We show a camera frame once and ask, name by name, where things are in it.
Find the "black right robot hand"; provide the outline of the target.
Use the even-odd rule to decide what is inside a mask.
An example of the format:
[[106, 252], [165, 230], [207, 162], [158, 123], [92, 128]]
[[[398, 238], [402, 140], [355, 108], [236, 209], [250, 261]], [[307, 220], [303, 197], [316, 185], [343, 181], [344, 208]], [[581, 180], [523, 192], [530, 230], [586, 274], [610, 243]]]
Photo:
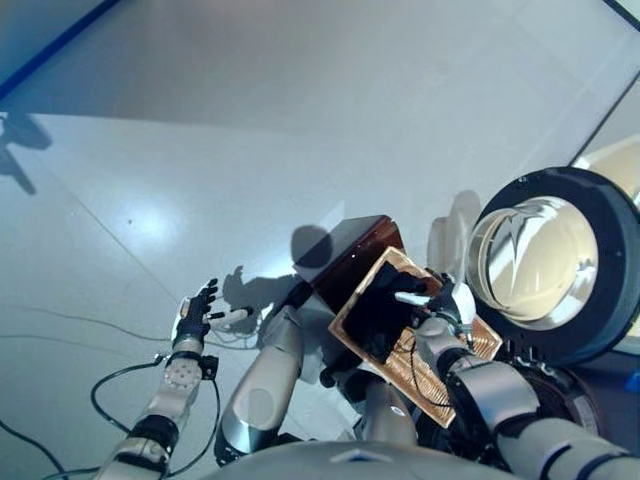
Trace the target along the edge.
[[431, 317], [442, 318], [454, 327], [470, 327], [476, 316], [476, 306], [469, 286], [446, 273], [441, 279], [441, 287], [434, 294], [397, 291], [393, 298], [414, 309], [412, 325], [415, 328]]

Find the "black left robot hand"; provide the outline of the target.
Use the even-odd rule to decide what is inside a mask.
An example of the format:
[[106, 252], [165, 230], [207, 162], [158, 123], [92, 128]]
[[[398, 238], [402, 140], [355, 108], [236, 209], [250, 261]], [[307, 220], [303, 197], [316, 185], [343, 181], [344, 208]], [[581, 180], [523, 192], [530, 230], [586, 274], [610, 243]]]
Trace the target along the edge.
[[209, 333], [227, 331], [232, 325], [254, 313], [252, 307], [215, 310], [217, 293], [218, 279], [212, 278], [195, 295], [182, 300], [172, 327], [172, 353], [201, 354]]

